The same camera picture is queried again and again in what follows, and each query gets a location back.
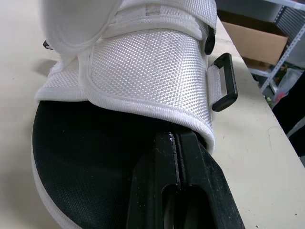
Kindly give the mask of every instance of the white tabletop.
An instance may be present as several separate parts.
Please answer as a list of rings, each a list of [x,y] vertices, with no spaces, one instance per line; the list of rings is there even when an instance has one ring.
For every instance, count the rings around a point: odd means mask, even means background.
[[[38,0],[0,3],[0,229],[59,229],[31,170],[36,91],[58,56],[43,48]],[[305,169],[218,22],[210,63],[232,54],[239,97],[214,115],[216,151],[247,229],[305,228]]]

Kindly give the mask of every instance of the orthopedic boot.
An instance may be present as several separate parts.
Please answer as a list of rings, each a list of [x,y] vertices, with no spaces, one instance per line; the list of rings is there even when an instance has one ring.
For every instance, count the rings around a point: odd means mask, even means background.
[[[216,4],[45,2],[47,42],[62,60],[35,97],[37,189],[63,228],[125,228],[130,177],[153,148],[156,126],[186,127],[214,150],[211,112],[222,100],[223,58],[208,67],[207,55]]]

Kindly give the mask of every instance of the shelving unit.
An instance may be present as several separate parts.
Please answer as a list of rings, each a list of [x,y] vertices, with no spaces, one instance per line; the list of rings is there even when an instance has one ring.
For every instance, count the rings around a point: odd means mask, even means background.
[[[299,3],[299,2],[295,2],[295,1],[291,1],[291,0],[265,0],[265,1],[269,1],[269,2],[273,2],[276,4],[280,4],[283,6],[287,6],[296,10],[305,10],[305,4]]]
[[[273,82],[273,78],[279,69],[282,67],[285,60],[289,57],[289,54],[305,33],[305,4],[291,1],[291,0],[265,0],[276,4],[283,5],[278,15],[276,16],[274,23],[284,31],[289,39],[286,46],[286,50],[274,68],[264,72],[258,69],[249,69],[252,74],[266,77],[266,81],[261,87],[263,92],[266,87]]]

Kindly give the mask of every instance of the white strap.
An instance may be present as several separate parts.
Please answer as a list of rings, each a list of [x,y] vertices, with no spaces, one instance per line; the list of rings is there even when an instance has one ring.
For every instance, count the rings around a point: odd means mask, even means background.
[[[215,0],[124,0],[120,10],[143,4],[161,4],[182,9],[211,26],[216,32],[217,7]]]
[[[108,26],[102,37],[108,39],[151,29],[176,30],[197,40],[205,40],[208,35],[205,23],[195,16],[175,7],[147,4],[119,11],[115,16],[115,23]]]
[[[209,106],[212,107],[214,103],[222,98],[220,71],[216,65],[212,65],[207,70],[207,81],[209,91]]]

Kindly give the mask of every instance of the cardboard box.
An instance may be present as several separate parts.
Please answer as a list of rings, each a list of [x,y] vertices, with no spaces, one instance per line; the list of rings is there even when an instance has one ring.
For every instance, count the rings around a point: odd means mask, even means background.
[[[288,37],[275,24],[221,10],[218,16],[242,57],[277,64]]]

